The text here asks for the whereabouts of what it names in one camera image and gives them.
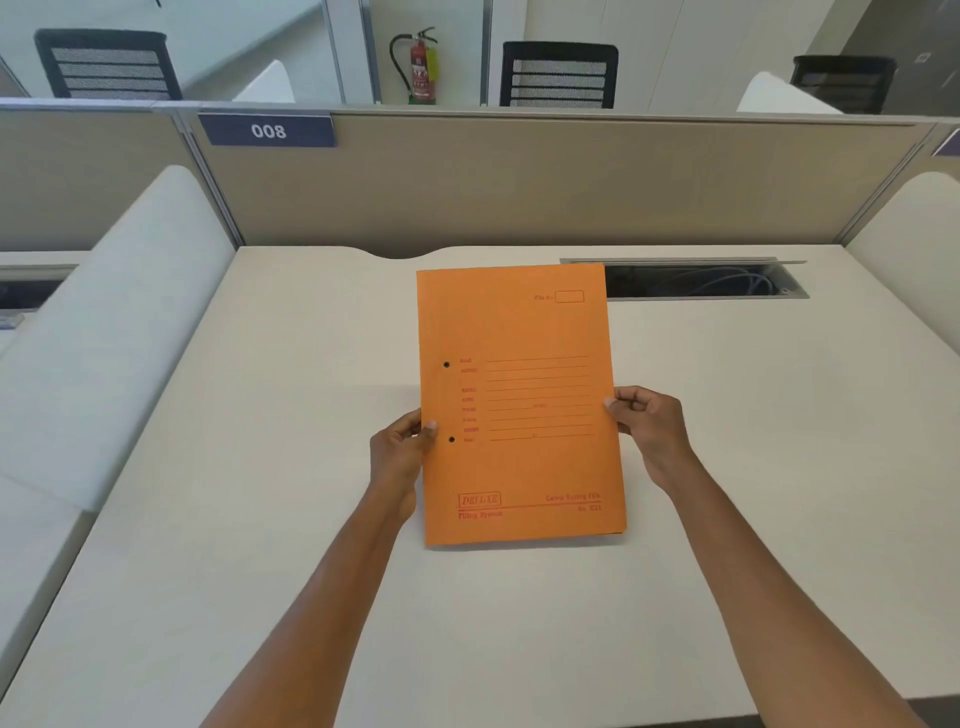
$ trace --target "desk number sign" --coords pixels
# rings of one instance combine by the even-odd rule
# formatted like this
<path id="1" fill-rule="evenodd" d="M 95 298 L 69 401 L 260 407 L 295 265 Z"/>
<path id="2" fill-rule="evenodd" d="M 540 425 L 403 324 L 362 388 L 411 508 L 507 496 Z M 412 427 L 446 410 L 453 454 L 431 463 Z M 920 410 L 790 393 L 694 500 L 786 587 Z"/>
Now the desk number sign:
<path id="1" fill-rule="evenodd" d="M 221 147 L 335 147 L 329 116 L 201 113 L 210 144 Z"/>

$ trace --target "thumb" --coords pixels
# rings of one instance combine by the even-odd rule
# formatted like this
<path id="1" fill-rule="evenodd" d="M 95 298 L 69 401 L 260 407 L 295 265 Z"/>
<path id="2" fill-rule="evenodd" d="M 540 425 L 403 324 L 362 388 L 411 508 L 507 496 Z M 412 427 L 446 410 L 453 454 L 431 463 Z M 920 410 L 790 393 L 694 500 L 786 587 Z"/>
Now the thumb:
<path id="1" fill-rule="evenodd" d="M 414 444 L 420 452 L 429 452 L 437 443 L 437 423 L 431 420 L 420 428 L 420 434 L 413 438 Z"/>
<path id="2" fill-rule="evenodd" d="M 610 412 L 610 416 L 627 427 L 636 425 L 638 418 L 643 415 L 642 412 L 637 412 L 632 409 L 628 401 L 615 400 L 613 397 L 607 397 L 603 400 L 603 403 L 607 406 L 607 411 Z"/>

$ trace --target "red fire extinguisher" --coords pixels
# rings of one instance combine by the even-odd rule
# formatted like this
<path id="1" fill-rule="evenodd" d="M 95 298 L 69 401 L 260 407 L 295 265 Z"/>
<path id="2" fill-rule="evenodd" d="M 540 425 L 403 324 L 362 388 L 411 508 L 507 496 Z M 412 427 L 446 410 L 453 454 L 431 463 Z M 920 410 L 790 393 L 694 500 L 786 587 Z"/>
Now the red fire extinguisher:
<path id="1" fill-rule="evenodd" d="M 416 36 L 409 33 L 403 33 L 394 36 L 390 41 L 390 60 L 394 62 L 396 72 L 403 79 L 403 85 L 407 87 L 409 103 L 411 104 L 436 104 L 437 103 L 437 47 L 439 42 L 436 38 L 427 35 L 434 26 L 424 28 Z M 394 45 L 398 40 L 413 40 L 414 44 L 410 47 L 410 75 L 411 81 L 407 81 L 407 75 L 396 62 L 394 55 Z"/>

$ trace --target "forearm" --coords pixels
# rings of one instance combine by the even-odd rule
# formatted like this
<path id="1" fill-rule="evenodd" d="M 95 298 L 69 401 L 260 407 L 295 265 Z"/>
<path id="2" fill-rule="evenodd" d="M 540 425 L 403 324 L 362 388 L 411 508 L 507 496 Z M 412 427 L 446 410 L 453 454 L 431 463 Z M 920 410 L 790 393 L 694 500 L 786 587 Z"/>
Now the forearm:
<path id="1" fill-rule="evenodd" d="M 368 494 L 202 728 L 333 725 L 402 519 Z"/>
<path id="2" fill-rule="evenodd" d="M 685 465 L 667 492 L 768 728 L 923 725 L 699 463 Z"/>

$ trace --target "office chair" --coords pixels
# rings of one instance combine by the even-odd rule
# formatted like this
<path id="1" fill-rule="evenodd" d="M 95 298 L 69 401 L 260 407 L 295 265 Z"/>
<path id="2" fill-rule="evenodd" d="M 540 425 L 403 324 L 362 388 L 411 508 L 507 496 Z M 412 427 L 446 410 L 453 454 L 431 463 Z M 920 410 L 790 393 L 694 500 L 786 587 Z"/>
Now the office chair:
<path id="1" fill-rule="evenodd" d="M 43 70 L 59 99 L 183 98 L 167 54 L 151 31 L 43 29 L 34 33 Z"/>
<path id="2" fill-rule="evenodd" d="M 612 109 L 618 57 L 596 43 L 504 43 L 500 106 Z"/>
<path id="3" fill-rule="evenodd" d="M 844 113 L 881 113 L 897 62 L 875 56 L 797 56 L 790 84 Z"/>

